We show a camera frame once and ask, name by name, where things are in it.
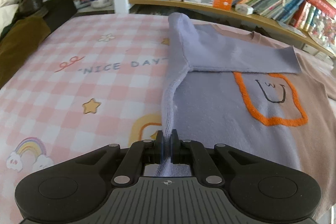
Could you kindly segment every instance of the pink and white checkered tablecloth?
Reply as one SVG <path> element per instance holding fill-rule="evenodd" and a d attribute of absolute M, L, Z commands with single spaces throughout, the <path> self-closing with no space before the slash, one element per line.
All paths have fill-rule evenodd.
<path fill-rule="evenodd" d="M 18 224 L 18 182 L 109 143 L 155 138 L 167 66 L 165 16 L 73 18 L 0 90 L 0 223 Z M 101 103 L 83 104 L 94 99 Z"/>

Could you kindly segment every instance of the brown fabric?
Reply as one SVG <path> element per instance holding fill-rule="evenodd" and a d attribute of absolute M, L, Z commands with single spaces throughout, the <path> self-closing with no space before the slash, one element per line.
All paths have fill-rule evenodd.
<path fill-rule="evenodd" d="M 50 29 L 40 17 L 30 16 L 18 20 L 0 42 L 0 88 L 22 67 Z"/>
<path fill-rule="evenodd" d="M 220 34 L 274 48 L 288 47 L 257 33 L 237 34 L 220 29 Z M 336 100 L 336 78 L 314 68 L 305 54 L 296 54 L 302 73 L 284 73 L 295 87 L 299 101 L 308 116 L 308 123 L 290 127 L 298 149 L 301 170 L 320 185 L 322 199 L 314 219 L 319 219 L 336 203 L 336 119 L 328 97 Z M 297 117 L 290 104 L 281 105 L 286 116 Z"/>

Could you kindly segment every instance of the metal screw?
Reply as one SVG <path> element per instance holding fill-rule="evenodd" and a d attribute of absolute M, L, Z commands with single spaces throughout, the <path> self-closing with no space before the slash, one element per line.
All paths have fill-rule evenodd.
<path fill-rule="evenodd" d="M 219 176 L 208 176 L 206 179 L 207 183 L 217 184 L 222 182 L 222 178 Z"/>
<path fill-rule="evenodd" d="M 131 179 L 128 176 L 117 176 L 114 178 L 114 182 L 118 184 L 125 184 L 129 182 Z"/>

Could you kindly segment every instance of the grey ribbed panel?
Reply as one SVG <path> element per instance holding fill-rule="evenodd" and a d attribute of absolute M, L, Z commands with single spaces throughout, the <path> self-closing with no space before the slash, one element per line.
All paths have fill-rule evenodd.
<path fill-rule="evenodd" d="M 238 211 L 217 188 L 196 178 L 141 177 L 136 185 L 112 191 L 106 203 L 69 224 L 262 224 Z M 25 221 L 22 224 L 39 224 Z M 298 224 L 315 224 L 306 219 Z"/>

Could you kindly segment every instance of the star print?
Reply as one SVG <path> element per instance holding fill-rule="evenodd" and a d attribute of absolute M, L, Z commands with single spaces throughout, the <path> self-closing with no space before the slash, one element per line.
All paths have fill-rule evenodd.
<path fill-rule="evenodd" d="M 164 44 L 164 45 L 169 45 L 169 38 L 164 38 L 161 42 L 161 44 Z"/>
<path fill-rule="evenodd" d="M 112 36 L 112 34 L 102 35 L 101 38 L 98 39 L 99 42 L 109 42 L 110 39 L 113 39 L 115 37 Z"/>
<path fill-rule="evenodd" d="M 92 98 L 87 103 L 83 104 L 84 107 L 84 114 L 87 113 L 97 113 L 97 108 L 101 105 L 100 102 L 97 102 L 94 98 Z"/>

